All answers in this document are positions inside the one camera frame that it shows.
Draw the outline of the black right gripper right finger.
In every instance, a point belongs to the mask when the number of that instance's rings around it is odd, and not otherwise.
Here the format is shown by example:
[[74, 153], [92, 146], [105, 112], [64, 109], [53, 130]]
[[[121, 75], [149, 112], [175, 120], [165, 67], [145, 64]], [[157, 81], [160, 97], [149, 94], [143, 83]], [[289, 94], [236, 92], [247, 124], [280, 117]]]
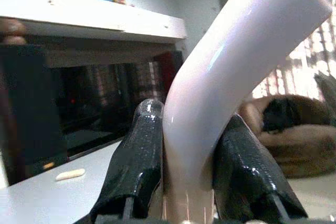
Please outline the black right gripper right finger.
[[217, 143], [213, 188], [222, 220], [287, 221], [308, 216], [273, 156], [238, 114]]

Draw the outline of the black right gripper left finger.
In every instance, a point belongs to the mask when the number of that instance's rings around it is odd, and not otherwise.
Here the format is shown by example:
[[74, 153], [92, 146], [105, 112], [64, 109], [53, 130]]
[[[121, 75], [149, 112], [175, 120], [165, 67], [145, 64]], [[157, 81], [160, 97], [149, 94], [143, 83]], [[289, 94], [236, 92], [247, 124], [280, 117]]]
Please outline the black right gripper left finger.
[[92, 219], [162, 217], [163, 109], [156, 99], [137, 106], [130, 131], [111, 157]]

